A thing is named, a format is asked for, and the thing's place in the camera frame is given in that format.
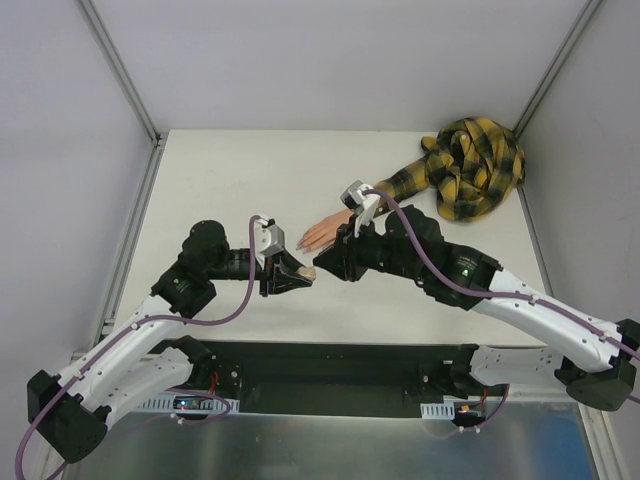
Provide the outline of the nail polish bottle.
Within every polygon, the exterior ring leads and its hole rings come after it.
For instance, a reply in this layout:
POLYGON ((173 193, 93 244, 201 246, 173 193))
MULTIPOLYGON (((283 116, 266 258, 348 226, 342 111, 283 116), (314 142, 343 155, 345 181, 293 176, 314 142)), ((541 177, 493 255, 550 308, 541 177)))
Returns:
POLYGON ((316 270, 314 267, 302 266, 297 270, 297 273, 310 281, 316 279, 316 270))

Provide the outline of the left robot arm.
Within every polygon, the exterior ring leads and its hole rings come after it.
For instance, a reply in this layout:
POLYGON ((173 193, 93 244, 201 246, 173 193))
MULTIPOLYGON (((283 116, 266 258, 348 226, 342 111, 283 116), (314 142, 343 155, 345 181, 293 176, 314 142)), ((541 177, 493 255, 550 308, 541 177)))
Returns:
POLYGON ((28 381, 29 431, 66 463, 79 462, 139 404, 175 386, 199 389, 209 382, 212 356, 190 336, 149 364, 142 359, 182 326, 202 325, 197 316, 215 298, 215 281, 243 281, 249 292, 268 297, 307 288, 315 278, 314 268, 287 251, 284 232, 272 219, 252 217, 249 245, 241 249, 229 246, 219 222, 196 223, 176 261, 128 320, 57 374, 41 370, 28 381))

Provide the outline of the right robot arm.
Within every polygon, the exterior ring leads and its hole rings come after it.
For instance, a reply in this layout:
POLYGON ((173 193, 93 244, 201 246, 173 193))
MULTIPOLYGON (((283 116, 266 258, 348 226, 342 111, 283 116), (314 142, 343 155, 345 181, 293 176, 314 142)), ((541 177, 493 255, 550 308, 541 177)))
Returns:
POLYGON ((550 387, 604 411, 632 398, 638 323, 598 320, 535 290, 489 255, 446 241, 438 221, 413 205, 389 214, 381 231, 345 210, 310 229, 298 246, 315 251, 314 265, 340 280, 357 282, 369 271, 407 279, 438 303, 539 340, 537 347, 459 346, 435 378, 452 395, 550 387))

